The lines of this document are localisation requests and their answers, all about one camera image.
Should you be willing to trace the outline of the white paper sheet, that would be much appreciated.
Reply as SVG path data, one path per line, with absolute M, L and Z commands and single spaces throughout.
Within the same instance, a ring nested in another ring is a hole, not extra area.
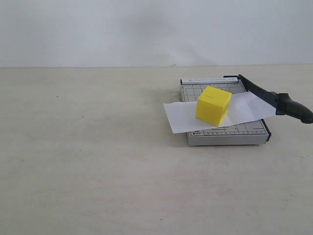
M 213 129 L 216 126 L 196 118 L 196 101 L 163 104 L 172 132 Z M 261 120 L 276 115 L 272 107 L 251 92 L 232 95 L 228 112 L 220 124 L 221 127 Z

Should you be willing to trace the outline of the yellow cube block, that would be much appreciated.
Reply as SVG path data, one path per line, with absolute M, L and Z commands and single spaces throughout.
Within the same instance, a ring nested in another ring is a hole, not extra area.
M 232 93 L 208 86 L 197 101 L 196 118 L 220 126 L 228 112 Z

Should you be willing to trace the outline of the black cutter blade arm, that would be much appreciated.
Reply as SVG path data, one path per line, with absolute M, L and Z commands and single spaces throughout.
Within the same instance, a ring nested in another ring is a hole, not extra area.
M 306 106 L 292 100 L 288 93 L 269 92 L 239 74 L 238 79 L 244 87 L 276 109 L 276 115 L 287 115 L 304 124 L 313 123 L 313 112 Z

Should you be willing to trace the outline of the grey paper cutter base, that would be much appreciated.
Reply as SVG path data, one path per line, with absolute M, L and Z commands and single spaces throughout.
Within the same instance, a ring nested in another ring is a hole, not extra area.
M 186 78 L 180 80 L 180 98 L 183 102 L 196 101 L 207 86 L 232 94 L 246 92 L 241 79 L 236 75 L 222 78 Z M 213 145 L 261 145 L 269 141 L 271 132 L 263 119 L 213 129 L 187 132 L 190 146 Z

